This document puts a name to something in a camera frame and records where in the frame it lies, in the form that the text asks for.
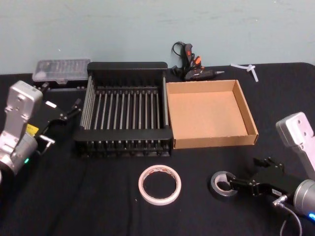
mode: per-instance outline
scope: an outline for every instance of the duct tape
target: duct tape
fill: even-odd
[[[235,177],[233,174],[227,172],[227,171],[219,171],[216,172],[210,180],[209,189],[212,193],[212,195],[218,199],[218,200],[231,200],[235,197],[237,194],[237,190],[229,189],[229,190],[223,190],[218,186],[219,182],[224,182],[228,186],[230,186],[230,183],[227,181],[226,174],[230,174],[233,177]]]
[[[144,180],[146,179],[146,177],[148,177],[150,174],[154,172],[165,172],[175,179],[176,189],[169,197],[162,198],[162,199],[154,198],[150,196],[149,194],[147,194],[146,191],[144,190],[144,187],[143,187]],[[144,198],[144,200],[156,206],[164,206],[164,205],[172,203],[178,198],[181,192],[182,182],[178,173],[172,168],[165,165],[155,165],[155,166],[150,166],[140,175],[138,186],[139,186],[139,191],[142,197]]]

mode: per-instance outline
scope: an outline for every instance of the wall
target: wall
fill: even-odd
[[[165,61],[176,41],[203,65],[315,63],[314,0],[1,0],[0,74],[41,59]]]

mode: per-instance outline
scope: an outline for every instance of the table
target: table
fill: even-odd
[[[82,160],[76,158],[71,133],[74,125],[50,132],[56,144],[41,158],[31,158],[16,178],[0,210],[0,235],[89,236],[203,236],[279,235],[286,213],[271,207],[270,197],[244,195],[224,203],[207,189],[211,174],[225,170],[238,177],[255,173],[253,157],[273,157],[287,173],[306,179],[298,156],[282,144],[275,124],[298,111],[315,127],[315,66],[307,63],[258,64],[259,82],[245,70],[231,66],[218,79],[238,79],[259,131],[254,146],[174,150],[171,157],[123,157]],[[30,74],[0,76],[0,108],[7,90]],[[177,81],[170,73],[168,81]],[[83,91],[49,92],[46,98],[69,108]],[[3,128],[4,112],[0,112]],[[181,177],[179,198],[168,206],[153,206],[138,190],[138,178],[154,164],[174,168]],[[152,177],[151,188],[163,193],[172,185]],[[302,219],[304,235],[315,235],[311,222]],[[294,221],[284,235],[297,235]]]

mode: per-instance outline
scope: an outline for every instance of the white tape roll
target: white tape roll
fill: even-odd
[[[158,172],[158,171],[168,173],[170,176],[172,176],[175,179],[175,182],[176,182],[175,192],[172,193],[171,196],[169,196],[167,198],[158,199],[158,198],[151,197],[144,190],[143,182],[146,179],[146,177],[148,177],[150,174],[152,174],[154,172]],[[151,204],[156,205],[156,206],[164,206],[164,205],[172,203],[173,201],[175,201],[178,198],[178,196],[181,192],[182,182],[181,182],[181,178],[179,177],[178,173],[175,170],[173,170],[172,168],[165,166],[165,165],[155,165],[155,166],[151,166],[151,167],[147,168],[140,175],[138,186],[139,186],[139,191],[140,191],[142,197],[148,203],[151,203]]]

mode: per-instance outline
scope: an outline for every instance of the dish rack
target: dish rack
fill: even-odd
[[[91,62],[80,129],[82,156],[166,155],[168,120],[165,62]]]

